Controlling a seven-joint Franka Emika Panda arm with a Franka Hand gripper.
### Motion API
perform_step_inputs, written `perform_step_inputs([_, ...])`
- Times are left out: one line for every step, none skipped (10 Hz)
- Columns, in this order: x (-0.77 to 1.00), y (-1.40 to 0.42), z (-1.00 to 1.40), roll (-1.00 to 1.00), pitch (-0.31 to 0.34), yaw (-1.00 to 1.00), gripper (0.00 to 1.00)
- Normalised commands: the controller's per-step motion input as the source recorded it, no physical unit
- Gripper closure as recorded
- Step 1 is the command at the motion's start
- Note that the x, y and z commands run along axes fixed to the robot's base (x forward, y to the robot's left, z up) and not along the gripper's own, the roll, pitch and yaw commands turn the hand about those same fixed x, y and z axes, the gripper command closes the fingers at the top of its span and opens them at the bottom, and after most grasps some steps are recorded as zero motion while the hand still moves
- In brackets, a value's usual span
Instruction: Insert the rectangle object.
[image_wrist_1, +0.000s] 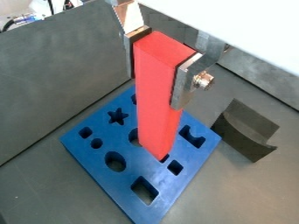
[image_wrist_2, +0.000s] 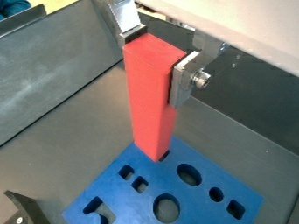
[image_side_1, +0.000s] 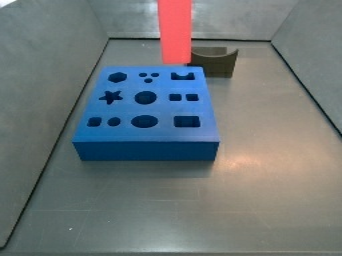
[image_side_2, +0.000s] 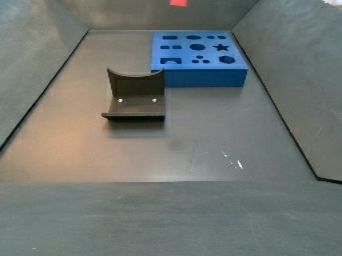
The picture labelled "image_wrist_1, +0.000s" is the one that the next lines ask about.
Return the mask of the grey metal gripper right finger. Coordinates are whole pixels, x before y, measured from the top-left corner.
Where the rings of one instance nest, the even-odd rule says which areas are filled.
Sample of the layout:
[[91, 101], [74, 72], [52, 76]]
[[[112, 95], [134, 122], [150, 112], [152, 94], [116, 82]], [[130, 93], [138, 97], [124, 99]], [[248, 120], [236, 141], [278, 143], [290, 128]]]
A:
[[196, 88], [207, 90], [214, 77], [207, 69], [219, 61], [227, 43], [199, 31], [195, 41], [195, 54], [178, 66], [171, 95], [171, 107], [180, 110], [192, 98]]

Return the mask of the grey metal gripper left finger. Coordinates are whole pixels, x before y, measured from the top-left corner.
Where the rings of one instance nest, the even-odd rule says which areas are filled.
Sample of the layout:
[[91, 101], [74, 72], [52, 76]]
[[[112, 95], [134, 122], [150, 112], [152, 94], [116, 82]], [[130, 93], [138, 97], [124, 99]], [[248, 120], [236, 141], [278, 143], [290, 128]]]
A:
[[138, 1], [115, 1], [112, 9], [123, 32], [127, 73], [128, 77], [134, 79], [136, 77], [134, 43], [147, 36], [152, 29], [144, 23]]

